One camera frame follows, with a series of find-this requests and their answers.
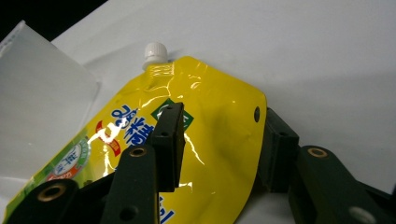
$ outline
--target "label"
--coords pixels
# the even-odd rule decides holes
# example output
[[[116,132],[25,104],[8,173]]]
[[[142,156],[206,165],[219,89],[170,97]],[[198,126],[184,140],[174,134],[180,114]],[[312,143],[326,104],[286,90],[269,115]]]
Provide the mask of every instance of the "label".
[[[160,195],[160,223],[166,223],[175,215],[174,210],[166,211],[166,208],[163,206],[163,196]]]
[[[151,113],[151,116],[154,117],[156,120],[158,120],[163,110],[172,104],[174,104],[174,102],[171,99],[169,98],[166,99],[165,102],[163,102],[156,110],[154,110],[154,112]],[[190,127],[193,120],[194,117],[190,115],[186,110],[184,110],[183,111],[184,132],[186,132],[186,130]]]
[[[52,172],[47,177],[47,181],[52,179],[73,178],[84,168],[90,157],[90,148],[87,139],[81,139],[75,144],[62,159],[55,165]]]
[[[111,116],[117,119],[115,125],[124,130],[123,139],[127,146],[138,146],[146,142],[149,133],[154,126],[147,124],[145,117],[137,116],[138,109],[131,109],[128,105],[111,112]]]

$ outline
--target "white surface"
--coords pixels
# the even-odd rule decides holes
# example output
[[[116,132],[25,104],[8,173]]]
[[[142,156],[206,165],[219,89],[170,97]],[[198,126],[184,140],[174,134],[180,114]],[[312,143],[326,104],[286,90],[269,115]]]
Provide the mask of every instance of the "white surface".
[[[159,41],[171,60],[191,55],[262,90],[302,146],[330,149],[359,181],[390,192],[395,11],[394,1],[371,0],[112,0],[53,43],[101,81],[91,116]],[[292,223],[277,196],[255,196],[238,222]]]

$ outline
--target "glossy plastic packaging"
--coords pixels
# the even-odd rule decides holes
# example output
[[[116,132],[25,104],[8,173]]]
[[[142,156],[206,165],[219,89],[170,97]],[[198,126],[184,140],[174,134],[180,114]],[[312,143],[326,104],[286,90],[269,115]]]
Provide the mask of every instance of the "glossy plastic packaging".
[[[132,79],[8,205],[34,187],[74,178],[82,187],[115,171],[143,144],[167,105],[183,102],[186,146],[179,188],[160,193],[161,223],[233,223],[251,191],[262,148],[262,92],[192,57],[149,65]]]

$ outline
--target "green logo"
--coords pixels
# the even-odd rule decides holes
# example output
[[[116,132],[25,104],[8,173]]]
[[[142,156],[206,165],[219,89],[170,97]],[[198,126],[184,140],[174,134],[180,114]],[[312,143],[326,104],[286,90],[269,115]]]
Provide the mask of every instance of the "green logo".
[[[158,120],[161,116],[161,113],[163,112],[163,109],[174,103],[175,102],[168,98],[156,110],[154,110],[154,112],[151,113],[151,116]],[[187,111],[183,111],[184,131],[190,127],[193,120],[194,118]]]
[[[82,168],[90,157],[90,147],[87,139],[82,138],[77,144],[73,145],[66,155],[55,165],[47,180],[73,178]]]

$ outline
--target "transparent plastic sheet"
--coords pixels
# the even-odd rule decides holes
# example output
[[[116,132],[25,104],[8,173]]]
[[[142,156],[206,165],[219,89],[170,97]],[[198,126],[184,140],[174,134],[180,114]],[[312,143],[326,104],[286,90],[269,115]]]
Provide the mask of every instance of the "transparent plastic sheet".
[[[44,181],[74,178],[82,187],[111,174],[122,150],[143,144],[162,109],[176,102],[185,104],[186,146],[179,188],[160,193],[161,223],[235,222],[256,176],[265,96],[192,57],[151,65],[127,83],[32,177],[7,213]]]
[[[59,151],[59,143],[84,127],[99,87],[93,74],[24,21],[0,41],[3,219],[9,199]]]

